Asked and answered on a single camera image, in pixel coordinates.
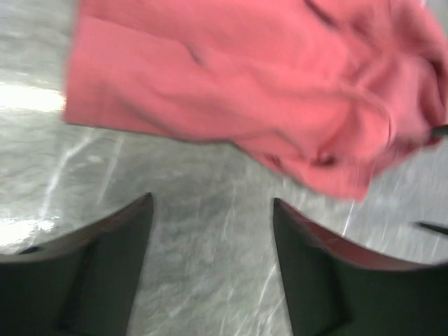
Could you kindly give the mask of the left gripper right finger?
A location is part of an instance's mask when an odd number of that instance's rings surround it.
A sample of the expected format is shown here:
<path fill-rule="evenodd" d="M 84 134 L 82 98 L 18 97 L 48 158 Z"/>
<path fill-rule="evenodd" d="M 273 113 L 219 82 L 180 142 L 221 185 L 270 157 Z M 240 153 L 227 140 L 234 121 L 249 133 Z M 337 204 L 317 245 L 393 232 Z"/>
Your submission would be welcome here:
<path fill-rule="evenodd" d="M 272 225 L 294 335 L 446 335 L 447 264 L 365 248 L 282 199 Z"/>

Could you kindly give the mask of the salmon pink t shirt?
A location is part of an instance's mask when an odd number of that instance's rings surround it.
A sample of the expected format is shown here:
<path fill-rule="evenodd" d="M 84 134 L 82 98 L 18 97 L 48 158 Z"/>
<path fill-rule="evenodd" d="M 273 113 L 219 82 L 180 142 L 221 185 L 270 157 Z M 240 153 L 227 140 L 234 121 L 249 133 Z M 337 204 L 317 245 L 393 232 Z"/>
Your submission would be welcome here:
<path fill-rule="evenodd" d="M 447 36 L 420 1 L 82 1 L 63 118 L 228 141 L 360 200 L 438 142 Z"/>

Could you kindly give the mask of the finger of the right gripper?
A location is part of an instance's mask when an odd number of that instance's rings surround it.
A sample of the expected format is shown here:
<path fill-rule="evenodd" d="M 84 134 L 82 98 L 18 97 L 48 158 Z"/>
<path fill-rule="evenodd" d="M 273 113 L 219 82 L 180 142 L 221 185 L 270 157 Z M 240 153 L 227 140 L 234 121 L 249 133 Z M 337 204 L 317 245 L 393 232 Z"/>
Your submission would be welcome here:
<path fill-rule="evenodd" d="M 418 226 L 419 228 L 430 230 L 431 232 L 436 232 L 441 235 L 448 235 L 448 227 L 438 225 L 436 223 L 416 222 L 415 225 Z"/>
<path fill-rule="evenodd" d="M 430 131 L 432 137 L 447 137 L 448 136 L 448 124 L 433 127 Z"/>

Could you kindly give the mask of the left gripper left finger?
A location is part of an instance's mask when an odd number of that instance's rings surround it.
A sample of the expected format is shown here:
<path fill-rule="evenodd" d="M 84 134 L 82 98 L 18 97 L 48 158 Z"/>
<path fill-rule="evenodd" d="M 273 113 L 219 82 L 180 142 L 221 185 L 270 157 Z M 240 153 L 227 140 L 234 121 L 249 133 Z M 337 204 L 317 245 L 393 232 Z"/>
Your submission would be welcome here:
<path fill-rule="evenodd" d="M 152 222 L 146 193 L 81 229 L 1 255 L 1 334 L 126 335 Z"/>

